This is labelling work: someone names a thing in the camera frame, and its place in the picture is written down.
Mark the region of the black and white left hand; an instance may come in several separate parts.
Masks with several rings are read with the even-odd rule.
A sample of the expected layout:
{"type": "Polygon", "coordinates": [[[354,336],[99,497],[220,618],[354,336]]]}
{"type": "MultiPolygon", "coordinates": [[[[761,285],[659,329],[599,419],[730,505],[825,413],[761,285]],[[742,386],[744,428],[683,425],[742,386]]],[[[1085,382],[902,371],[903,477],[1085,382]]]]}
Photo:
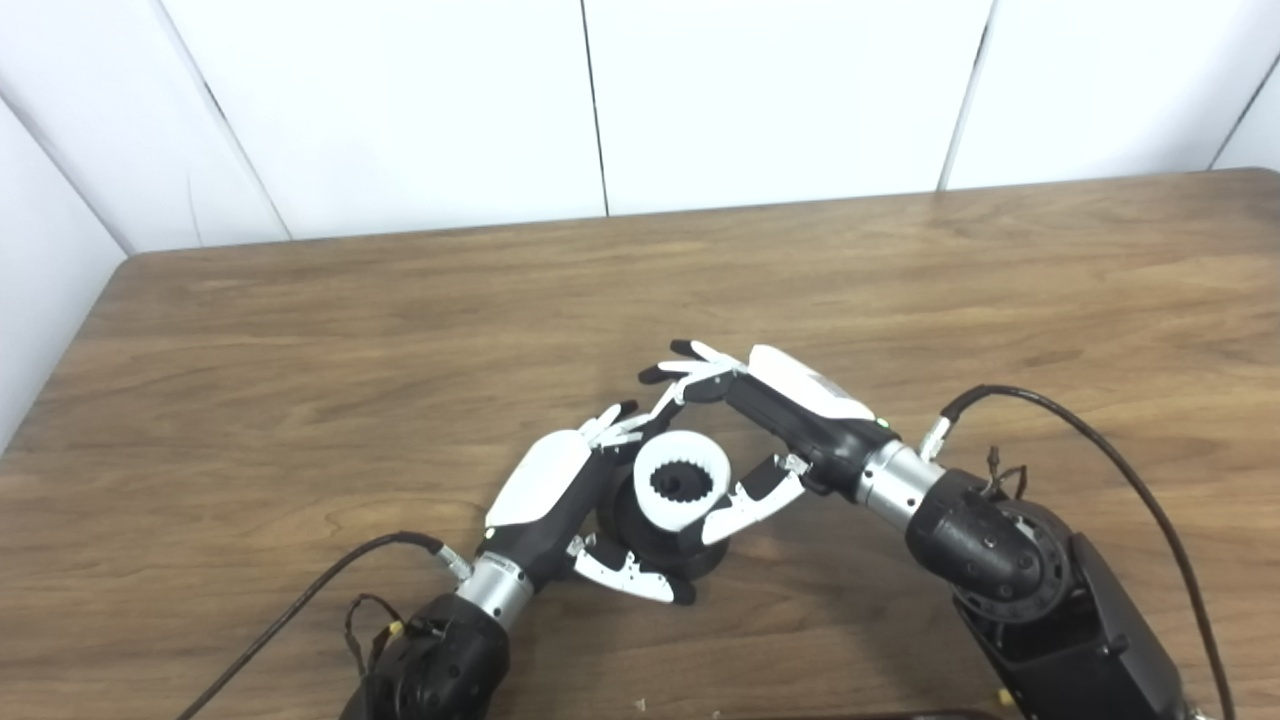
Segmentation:
{"type": "Polygon", "coordinates": [[[568,573],[620,593],[690,606],[692,584],[668,575],[596,533],[581,536],[620,468],[631,464],[652,423],[632,400],[614,404],[577,428],[536,441],[489,507],[472,579],[492,568],[534,596],[568,573]]]}

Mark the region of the black and white right hand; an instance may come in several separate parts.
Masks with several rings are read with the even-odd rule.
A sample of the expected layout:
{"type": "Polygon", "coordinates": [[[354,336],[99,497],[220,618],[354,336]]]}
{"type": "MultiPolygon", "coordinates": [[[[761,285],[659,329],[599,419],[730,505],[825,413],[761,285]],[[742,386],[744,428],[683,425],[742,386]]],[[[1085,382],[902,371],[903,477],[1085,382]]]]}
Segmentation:
{"type": "Polygon", "coordinates": [[[712,510],[678,533],[685,550],[718,544],[774,515],[806,492],[852,497],[868,459],[899,436],[860,401],[786,352],[755,345],[745,363],[700,341],[675,340],[678,356],[645,368],[637,380],[668,387],[644,437],[667,430],[689,404],[723,402],[780,439],[712,510]]]}

